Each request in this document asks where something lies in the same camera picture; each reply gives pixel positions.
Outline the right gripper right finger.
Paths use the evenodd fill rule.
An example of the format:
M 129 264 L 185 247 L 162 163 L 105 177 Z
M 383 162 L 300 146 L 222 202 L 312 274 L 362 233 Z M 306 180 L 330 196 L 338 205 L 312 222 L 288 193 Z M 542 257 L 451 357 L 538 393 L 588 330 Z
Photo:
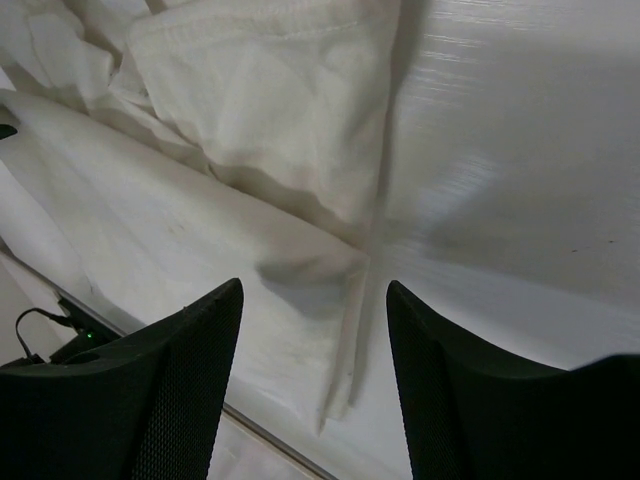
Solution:
M 386 293 L 416 479 L 635 479 L 639 358 L 561 370 L 456 325 L 399 282 Z

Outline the cream white t shirt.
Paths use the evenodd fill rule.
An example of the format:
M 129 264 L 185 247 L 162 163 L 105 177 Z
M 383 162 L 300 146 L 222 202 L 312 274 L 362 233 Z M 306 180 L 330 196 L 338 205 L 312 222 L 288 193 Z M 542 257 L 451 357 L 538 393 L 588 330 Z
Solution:
M 233 380 L 319 431 L 351 390 L 399 10 L 3 2 L 3 241 L 120 320 L 240 278 Z

